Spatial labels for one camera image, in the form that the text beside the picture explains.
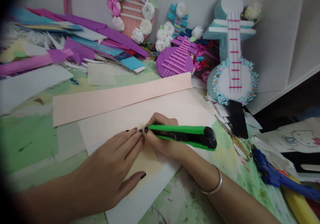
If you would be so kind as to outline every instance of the fingernail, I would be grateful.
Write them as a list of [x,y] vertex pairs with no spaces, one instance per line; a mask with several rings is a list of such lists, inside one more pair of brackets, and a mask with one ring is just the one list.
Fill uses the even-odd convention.
[[140,180],[142,180],[147,174],[143,174],[142,177],[140,178]]

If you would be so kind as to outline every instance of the bracelet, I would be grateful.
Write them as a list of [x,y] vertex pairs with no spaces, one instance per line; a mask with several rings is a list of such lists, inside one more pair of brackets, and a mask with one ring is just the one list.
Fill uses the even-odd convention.
[[201,188],[200,188],[200,191],[203,193],[203,194],[206,194],[206,195],[212,195],[213,193],[216,193],[217,191],[219,191],[219,189],[220,189],[220,187],[221,187],[221,185],[222,185],[222,174],[221,174],[221,171],[220,171],[220,169],[217,167],[217,166],[215,166],[217,169],[218,169],[218,172],[219,172],[219,184],[218,184],[218,186],[213,190],[213,191],[211,191],[211,192],[204,192],[204,191],[202,191],[201,190]]

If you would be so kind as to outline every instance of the paper strip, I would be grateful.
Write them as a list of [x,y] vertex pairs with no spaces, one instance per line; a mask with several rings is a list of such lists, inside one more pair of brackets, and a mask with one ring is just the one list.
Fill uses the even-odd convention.
[[192,88],[191,73],[108,90],[53,97],[53,126],[129,106],[150,98]]
[[[70,49],[60,51],[61,55],[71,56],[73,52]],[[35,56],[22,61],[11,62],[8,64],[0,65],[0,76],[10,75],[16,72],[26,71],[33,68],[41,67],[53,63],[50,54],[43,56]]]
[[73,75],[59,65],[39,68],[0,81],[0,114],[10,110],[41,91],[62,81],[72,78]]

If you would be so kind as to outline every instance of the black phone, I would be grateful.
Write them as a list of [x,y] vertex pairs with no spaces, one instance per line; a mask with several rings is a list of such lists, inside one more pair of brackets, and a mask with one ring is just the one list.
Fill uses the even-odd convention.
[[247,139],[249,136],[242,104],[230,100],[230,113],[233,134],[237,137]]

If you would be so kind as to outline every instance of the scissors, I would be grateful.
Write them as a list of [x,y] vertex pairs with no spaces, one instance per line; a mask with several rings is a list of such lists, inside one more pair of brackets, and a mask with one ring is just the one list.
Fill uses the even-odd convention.
[[[234,149],[236,150],[237,154],[238,154],[243,160],[249,161],[250,158],[252,157],[252,151],[251,151],[252,146],[251,146],[250,144],[246,143],[246,142],[245,142],[244,140],[242,140],[241,138],[238,138],[237,136],[235,136],[235,135],[232,133],[230,127],[227,126],[224,122],[222,122],[217,115],[215,115],[215,116],[216,116],[216,118],[219,120],[219,122],[220,122],[221,126],[224,128],[224,130],[229,134],[229,136],[230,136],[230,138],[231,138],[231,140],[232,140],[233,147],[234,147]],[[241,142],[243,142],[243,143],[247,146],[247,148],[249,149],[249,153],[248,153],[248,151],[246,150],[246,148],[243,146],[243,144],[242,144]],[[238,152],[236,146],[240,148],[240,150],[245,154],[246,157],[243,157],[243,156],[240,155],[240,153]]]

